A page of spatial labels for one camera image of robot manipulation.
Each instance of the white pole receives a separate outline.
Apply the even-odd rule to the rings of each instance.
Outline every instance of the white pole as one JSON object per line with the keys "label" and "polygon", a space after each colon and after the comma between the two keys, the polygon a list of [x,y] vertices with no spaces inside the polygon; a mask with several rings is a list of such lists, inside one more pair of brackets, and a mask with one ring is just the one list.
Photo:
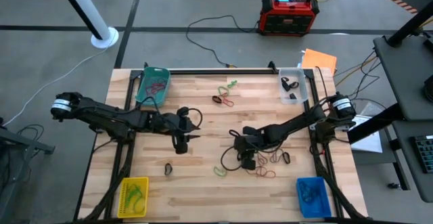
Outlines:
{"label": "white pole", "polygon": [[117,42],[118,31],[107,26],[92,0],[69,0],[69,2],[92,32],[91,43],[93,46],[105,49]]}

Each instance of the yellow bin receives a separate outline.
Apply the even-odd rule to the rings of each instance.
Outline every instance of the yellow bin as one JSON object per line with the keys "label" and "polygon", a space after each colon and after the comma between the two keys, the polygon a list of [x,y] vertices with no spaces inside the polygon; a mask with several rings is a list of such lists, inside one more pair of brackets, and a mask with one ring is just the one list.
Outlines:
{"label": "yellow bin", "polygon": [[147,177],[125,177],[120,188],[118,218],[145,217],[147,211]]}

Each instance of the green bin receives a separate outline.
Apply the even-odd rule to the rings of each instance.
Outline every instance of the green bin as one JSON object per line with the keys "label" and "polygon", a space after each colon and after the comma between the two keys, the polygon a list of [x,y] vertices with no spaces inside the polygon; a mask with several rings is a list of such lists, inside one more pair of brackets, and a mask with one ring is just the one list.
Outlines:
{"label": "green bin", "polygon": [[[158,107],[164,105],[170,85],[170,71],[165,68],[144,68],[144,77],[135,100],[140,103],[145,98],[152,96]],[[142,103],[143,106],[154,106],[151,99]]]}

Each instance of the blue bin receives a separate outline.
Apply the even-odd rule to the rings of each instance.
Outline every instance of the blue bin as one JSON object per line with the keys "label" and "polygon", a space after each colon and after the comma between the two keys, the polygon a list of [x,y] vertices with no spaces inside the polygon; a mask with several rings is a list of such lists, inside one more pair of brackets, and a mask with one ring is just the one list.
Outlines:
{"label": "blue bin", "polygon": [[[144,76],[135,100],[140,103],[145,98],[152,96],[158,107],[164,105],[170,85],[170,71],[165,68],[144,68]],[[151,99],[142,103],[143,106],[154,106]]]}
{"label": "blue bin", "polygon": [[323,177],[305,177],[296,181],[300,211],[304,218],[331,217],[331,208]]}

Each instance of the pole base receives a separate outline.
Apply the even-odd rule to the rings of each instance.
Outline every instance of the pole base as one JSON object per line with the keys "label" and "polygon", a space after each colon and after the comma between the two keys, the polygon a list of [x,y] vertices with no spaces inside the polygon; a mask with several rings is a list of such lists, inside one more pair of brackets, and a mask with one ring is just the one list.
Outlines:
{"label": "pole base", "polygon": [[110,31],[110,38],[106,40],[96,39],[96,37],[92,35],[90,42],[94,47],[99,49],[107,49],[116,44],[117,40],[119,39],[119,32],[113,27],[108,27],[108,30]]}

